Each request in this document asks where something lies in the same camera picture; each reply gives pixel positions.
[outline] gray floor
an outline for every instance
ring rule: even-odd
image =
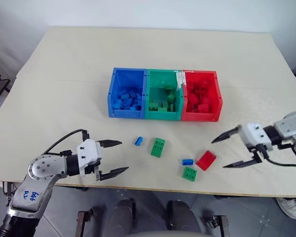
[[[97,218],[86,223],[85,237],[99,237],[112,208],[123,198],[134,198],[137,223],[134,233],[166,230],[165,207],[169,200],[180,199],[191,206],[199,218],[203,233],[220,237],[219,229],[209,230],[201,222],[209,213],[226,215],[232,237],[296,237],[296,220],[283,214],[273,198],[233,197],[216,199],[212,195],[151,192],[121,189],[89,189],[86,192],[66,187],[55,187],[52,199],[41,219],[37,237],[74,236],[78,211],[96,206]],[[5,216],[6,199],[0,188],[0,225]]]

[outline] robotic arm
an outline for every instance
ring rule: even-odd
[[[59,154],[49,151],[67,137],[82,132],[83,143],[76,150]],[[52,145],[41,156],[33,159],[21,186],[15,192],[7,210],[7,215],[0,227],[0,237],[32,237],[36,226],[47,207],[53,186],[59,180],[68,176],[95,173],[96,180],[113,178],[128,169],[128,167],[111,170],[102,174],[99,170],[102,158],[101,147],[112,147],[121,144],[119,141],[91,140],[86,130],[76,130]]]
[[[247,162],[238,161],[224,167],[241,168],[261,163],[260,155],[272,164],[296,167],[296,164],[274,162],[269,159],[268,155],[268,152],[273,150],[273,146],[277,146],[280,150],[291,148],[296,155],[296,112],[286,115],[282,120],[275,122],[273,126],[263,128],[261,124],[254,122],[239,125],[230,131],[222,133],[212,143],[223,141],[236,133],[239,133],[249,152],[253,153],[252,160]]]

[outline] white table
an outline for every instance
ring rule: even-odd
[[[219,122],[109,118],[107,92],[113,67],[217,71],[223,107]],[[129,166],[117,178],[93,174],[59,185],[123,187],[205,194],[296,197],[296,168],[267,161],[246,168],[222,166],[250,160],[237,136],[212,145],[239,123],[271,125],[296,111],[296,79],[269,34],[186,30],[51,28],[17,75],[0,109],[0,180],[22,181],[29,162],[68,132],[85,128],[95,140],[123,145],[104,149],[101,170]],[[133,145],[138,136],[141,146]],[[166,140],[161,158],[150,155],[155,137]],[[58,151],[81,142],[75,136]],[[181,160],[217,155],[195,182],[183,179]],[[271,159],[296,163],[291,151]]]

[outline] person's foot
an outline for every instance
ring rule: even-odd
[[[294,199],[286,200],[285,198],[277,197],[276,201],[286,215],[296,220],[296,202]]]

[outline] blue bin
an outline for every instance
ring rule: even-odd
[[[114,68],[108,94],[109,117],[145,119],[146,69]]]

